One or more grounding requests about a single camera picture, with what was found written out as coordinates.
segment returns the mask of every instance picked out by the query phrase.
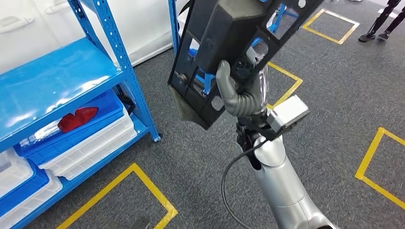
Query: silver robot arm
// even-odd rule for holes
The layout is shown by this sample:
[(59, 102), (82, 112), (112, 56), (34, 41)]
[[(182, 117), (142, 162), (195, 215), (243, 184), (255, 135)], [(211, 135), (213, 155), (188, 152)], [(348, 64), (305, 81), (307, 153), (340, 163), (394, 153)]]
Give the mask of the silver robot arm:
[[(309, 197), (283, 145), (282, 131), (305, 116), (309, 112), (308, 107), (295, 95), (273, 110), (267, 109), (268, 85), (265, 77), (258, 75), (251, 85), (247, 85), (245, 90), (238, 94), (230, 77), (228, 62), (221, 61), (216, 73), (216, 82), (225, 108), (230, 114), (253, 120), (259, 128), (267, 126), (275, 133), (273, 139), (254, 150), (251, 155), (253, 158), (249, 160), (256, 180), (276, 218), (278, 228), (338, 229)], [(258, 146), (267, 140), (260, 133), (249, 139), (252, 139), (250, 147)]]

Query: red object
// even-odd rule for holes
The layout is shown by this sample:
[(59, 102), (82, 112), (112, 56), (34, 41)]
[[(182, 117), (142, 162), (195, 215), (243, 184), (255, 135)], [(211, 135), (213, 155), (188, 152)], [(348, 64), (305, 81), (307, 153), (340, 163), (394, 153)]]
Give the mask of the red object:
[(85, 107), (75, 110), (75, 114), (68, 113), (58, 123), (59, 129), (63, 133), (72, 131), (79, 126), (86, 124), (90, 119), (94, 118), (97, 114), (97, 107)]

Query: yellow tape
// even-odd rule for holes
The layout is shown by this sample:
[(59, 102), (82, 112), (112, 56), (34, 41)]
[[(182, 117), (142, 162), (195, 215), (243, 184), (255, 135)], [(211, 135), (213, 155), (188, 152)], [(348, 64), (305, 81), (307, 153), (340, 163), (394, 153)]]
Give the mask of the yellow tape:
[(388, 137), (394, 139), (395, 141), (399, 142), (403, 146), (405, 146), (405, 140), (399, 138), (398, 136), (394, 135), (393, 133), (389, 132), (388, 130), (379, 127), (377, 130), (377, 133), (374, 136), (373, 141), (370, 144), (370, 147), (367, 150), (367, 153), (365, 154), (362, 162), (360, 163), (359, 168), (357, 169), (356, 174), (354, 175), (357, 179), (364, 181), (368, 186), (376, 190), (377, 192), (381, 193), (383, 196), (385, 196), (387, 199), (390, 201), (394, 202), (398, 206), (402, 207), (405, 210), (405, 202), (402, 200), (398, 199), (391, 193), (389, 193), (387, 190), (379, 186), (378, 184), (374, 183), (371, 181), (369, 178), (367, 178), (364, 173), (366, 172), (366, 169), (368, 165), (370, 164), (370, 161), (377, 150), (377, 147), (384, 135), (387, 135)]
[(292, 78), (293, 80), (295, 80), (295, 83), (292, 85), (292, 87), (290, 87), (287, 92), (284, 93), (284, 95), (282, 95), (279, 100), (277, 100), (277, 102), (273, 105), (267, 104), (267, 107), (270, 109), (273, 109), (275, 106), (279, 105), (280, 103), (284, 102), (286, 99), (288, 99), (293, 92), (301, 85), (302, 83), (302, 79), (299, 78), (298, 76), (286, 71), (285, 69), (280, 68), (279, 66), (273, 64), (272, 62), (268, 62), (267, 63), (270, 67), (276, 69), (277, 71), (283, 73), (284, 75)]
[[(320, 33), (320, 32), (318, 32), (318, 31), (315, 31), (315, 30), (309, 28), (309, 26), (310, 26), (322, 13), (327, 13), (327, 14), (329, 14), (329, 15), (331, 15), (331, 16), (334, 16), (334, 17), (337, 17), (337, 18), (342, 19), (342, 20), (344, 20), (344, 21), (347, 21), (347, 22), (349, 22), (349, 23), (352, 23), (353, 26), (349, 29), (349, 31), (347, 31), (347, 33), (346, 33), (340, 40), (334, 39), (334, 38), (332, 38), (332, 37), (330, 37), (330, 36), (327, 36), (327, 35), (325, 35), (325, 34), (323, 34), (323, 33)], [(318, 35), (318, 36), (320, 36), (320, 37), (323, 37), (323, 38), (325, 38), (325, 39), (327, 39), (327, 40), (329, 40), (329, 41), (331, 41), (331, 42), (335, 42), (335, 43), (337, 43), (337, 44), (343, 44), (343, 42), (345, 42), (345, 40), (353, 33), (353, 31), (354, 31), (359, 25), (360, 25), (360, 23), (355, 22), (355, 21), (353, 21), (353, 20), (350, 20), (350, 19), (348, 19), (348, 18), (345, 18), (345, 17), (343, 17), (343, 16), (341, 16), (341, 15), (339, 15), (339, 14), (337, 14), (337, 13), (331, 12), (331, 11), (329, 11), (329, 10), (321, 9), (321, 10), (320, 10), (317, 14), (315, 14), (311, 19), (309, 19), (308, 22), (305, 23), (305, 24), (302, 26), (302, 28), (305, 29), (305, 30), (308, 30), (309, 32), (314, 33), (314, 34), (316, 34), (316, 35)]]
[(103, 188), (99, 193), (92, 197), (87, 203), (85, 203), (79, 210), (73, 213), (65, 222), (57, 227), (57, 229), (65, 229), (69, 227), (73, 222), (85, 214), (92, 206), (94, 206), (101, 198), (103, 198), (109, 191), (111, 191), (117, 184), (119, 184), (124, 178), (126, 178), (131, 172), (141, 179), (141, 181), (146, 185), (146, 187), (152, 192), (152, 194), (158, 199), (158, 201), (167, 210), (167, 214), (160, 220), (155, 226), (155, 229), (164, 228), (168, 222), (177, 215), (177, 210), (174, 206), (167, 200), (167, 198), (159, 191), (159, 189), (152, 183), (152, 181), (146, 176), (142, 169), (137, 164), (132, 164), (124, 172), (122, 172), (118, 177), (116, 177), (111, 183), (109, 183), (105, 188)]

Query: white box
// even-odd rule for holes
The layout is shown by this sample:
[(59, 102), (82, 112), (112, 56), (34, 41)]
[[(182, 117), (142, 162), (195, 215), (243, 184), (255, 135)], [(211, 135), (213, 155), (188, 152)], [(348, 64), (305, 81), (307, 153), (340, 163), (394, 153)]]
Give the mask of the white box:
[(0, 197), (32, 177), (33, 174), (28, 161), (19, 157), (13, 148), (0, 153)]
[(137, 135), (128, 113), (125, 110), (123, 113), (124, 115), (115, 122), (51, 161), (39, 165), (39, 168), (48, 169), (55, 176), (65, 177), (68, 180), (83, 173)]
[(46, 174), (49, 177), (49, 183), (2, 215), (0, 217), (1, 228), (11, 228), (62, 189), (62, 183), (57, 177), (48, 171)]

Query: bin handle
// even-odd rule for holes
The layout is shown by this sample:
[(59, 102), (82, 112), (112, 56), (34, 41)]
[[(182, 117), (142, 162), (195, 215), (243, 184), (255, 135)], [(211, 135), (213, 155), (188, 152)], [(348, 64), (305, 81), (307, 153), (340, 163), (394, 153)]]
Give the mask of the bin handle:
[(50, 6), (50, 7), (46, 8), (45, 13), (54, 14), (54, 13), (57, 13), (57, 12), (59, 12), (61, 10), (66, 9), (68, 7), (69, 7), (69, 3), (66, 1), (66, 2), (56, 4), (56, 5), (53, 5), (53, 6)]
[(18, 18), (16, 16), (5, 17), (0, 20), (0, 33), (11, 32), (18, 28), (24, 27), (34, 21), (34, 18)]

